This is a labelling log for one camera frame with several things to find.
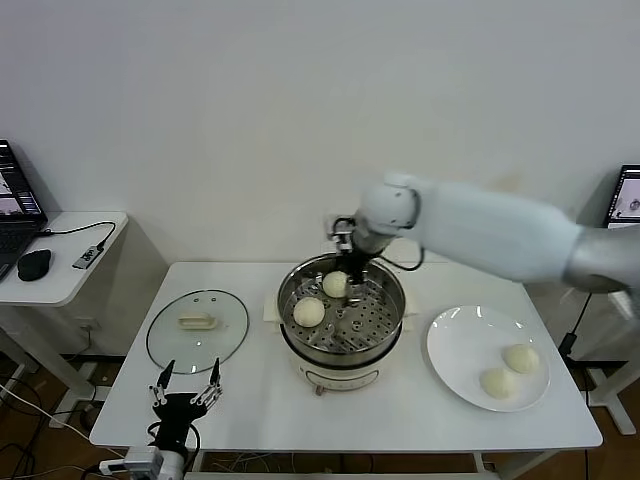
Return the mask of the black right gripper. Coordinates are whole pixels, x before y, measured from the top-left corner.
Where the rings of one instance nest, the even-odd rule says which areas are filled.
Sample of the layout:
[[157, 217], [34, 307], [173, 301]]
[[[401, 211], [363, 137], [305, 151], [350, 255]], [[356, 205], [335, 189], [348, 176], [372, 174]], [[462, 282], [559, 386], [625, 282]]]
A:
[[343, 298], [345, 306], [357, 306], [361, 302], [364, 271], [372, 259], [372, 254], [359, 250], [342, 252], [338, 255], [338, 269], [348, 276]]

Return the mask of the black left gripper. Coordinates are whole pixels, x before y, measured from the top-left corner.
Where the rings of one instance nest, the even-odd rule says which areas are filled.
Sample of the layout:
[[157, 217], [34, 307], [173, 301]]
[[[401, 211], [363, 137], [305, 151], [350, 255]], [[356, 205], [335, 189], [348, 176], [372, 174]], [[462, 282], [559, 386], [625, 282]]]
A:
[[207, 413], [205, 405], [214, 405], [222, 394], [220, 358], [216, 358], [208, 384], [199, 394], [171, 393], [166, 396], [174, 365], [172, 359], [156, 383], [149, 386], [152, 410], [159, 420], [152, 445], [159, 450], [185, 450], [191, 424], [204, 417]]

